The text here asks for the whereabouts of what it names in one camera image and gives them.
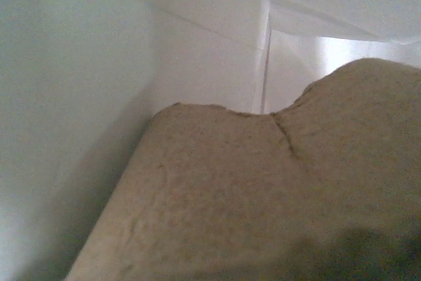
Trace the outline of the single brown cup carrier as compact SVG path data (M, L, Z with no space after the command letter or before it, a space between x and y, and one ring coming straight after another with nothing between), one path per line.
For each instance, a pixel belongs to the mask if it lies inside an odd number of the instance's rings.
M68 280L419 280L420 69L348 63L269 115L176 104Z

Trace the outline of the light blue paper bag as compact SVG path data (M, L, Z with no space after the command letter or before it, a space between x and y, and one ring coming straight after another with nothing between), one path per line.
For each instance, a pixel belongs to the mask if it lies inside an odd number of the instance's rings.
M1 279L62 280L171 104L267 113L346 62L420 65L420 0L1 0Z

